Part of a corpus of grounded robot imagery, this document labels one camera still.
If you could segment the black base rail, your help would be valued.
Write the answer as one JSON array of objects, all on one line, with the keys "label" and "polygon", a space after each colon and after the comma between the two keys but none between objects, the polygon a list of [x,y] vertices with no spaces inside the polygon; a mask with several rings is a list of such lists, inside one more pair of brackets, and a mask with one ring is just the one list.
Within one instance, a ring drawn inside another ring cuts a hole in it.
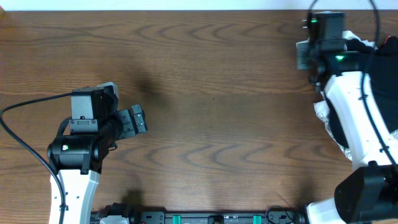
[{"label": "black base rail", "polygon": [[90,215],[90,224],[305,224],[304,213],[280,206],[266,211],[170,212],[114,203]]}]

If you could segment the black t-shirt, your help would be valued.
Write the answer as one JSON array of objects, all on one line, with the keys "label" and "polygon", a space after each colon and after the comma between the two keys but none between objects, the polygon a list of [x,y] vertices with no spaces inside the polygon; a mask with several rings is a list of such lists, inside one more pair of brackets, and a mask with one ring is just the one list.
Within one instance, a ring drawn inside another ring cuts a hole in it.
[{"label": "black t-shirt", "polygon": [[[360,52],[360,66],[364,67],[370,52]],[[397,101],[397,37],[389,36],[378,48],[368,70],[371,88],[375,97],[384,97]]]}]

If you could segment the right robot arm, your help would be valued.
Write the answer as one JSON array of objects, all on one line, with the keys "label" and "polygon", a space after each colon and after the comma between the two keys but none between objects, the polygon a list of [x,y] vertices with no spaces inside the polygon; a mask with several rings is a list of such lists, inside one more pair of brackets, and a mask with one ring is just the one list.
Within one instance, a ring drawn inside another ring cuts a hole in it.
[{"label": "right robot arm", "polygon": [[315,111],[353,171],[300,223],[370,223],[397,217],[397,39],[380,47],[345,29],[342,12],[309,12],[297,67],[322,96]]}]

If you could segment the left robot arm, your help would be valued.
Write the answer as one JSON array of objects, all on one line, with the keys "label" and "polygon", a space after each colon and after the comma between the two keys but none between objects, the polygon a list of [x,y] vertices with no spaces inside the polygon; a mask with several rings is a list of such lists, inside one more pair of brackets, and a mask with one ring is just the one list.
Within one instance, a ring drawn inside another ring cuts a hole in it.
[{"label": "left robot arm", "polygon": [[72,116],[47,149],[51,177],[50,223],[89,223],[104,158],[117,141],[147,131],[140,105],[118,109],[113,82],[72,91]]}]

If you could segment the white fern-print cloth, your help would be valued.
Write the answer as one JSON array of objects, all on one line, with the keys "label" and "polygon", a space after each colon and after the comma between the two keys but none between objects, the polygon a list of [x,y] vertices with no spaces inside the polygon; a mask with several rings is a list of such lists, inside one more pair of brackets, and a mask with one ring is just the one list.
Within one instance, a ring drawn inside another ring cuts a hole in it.
[{"label": "white fern-print cloth", "polygon": [[[375,97],[375,101],[390,135],[397,139],[397,101],[384,97]],[[315,114],[324,123],[327,133],[338,144],[345,157],[352,160],[351,151],[336,111],[325,100],[313,105]]]}]

